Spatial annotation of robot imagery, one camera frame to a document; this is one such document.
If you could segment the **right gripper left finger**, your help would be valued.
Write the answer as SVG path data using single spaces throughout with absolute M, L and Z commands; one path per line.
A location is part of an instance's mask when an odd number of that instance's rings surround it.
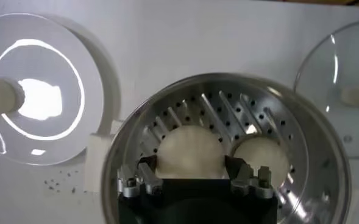
M 128 164 L 121 165 L 117 170 L 117 192 L 125 198 L 138 197 L 143 188 L 148 195 L 156 196 L 162 193 L 163 180 L 156 176 L 157 155 L 141 157 L 136 167 Z

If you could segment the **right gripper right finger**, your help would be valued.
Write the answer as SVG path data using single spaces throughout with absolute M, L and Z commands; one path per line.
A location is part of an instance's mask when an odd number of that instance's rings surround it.
M 269 167 L 261 166 L 257 175 L 254 175 L 253 168 L 245 160 L 227 155 L 224 157 L 224 165 L 234 192 L 242 196 L 254 194 L 267 200 L 274 196 Z

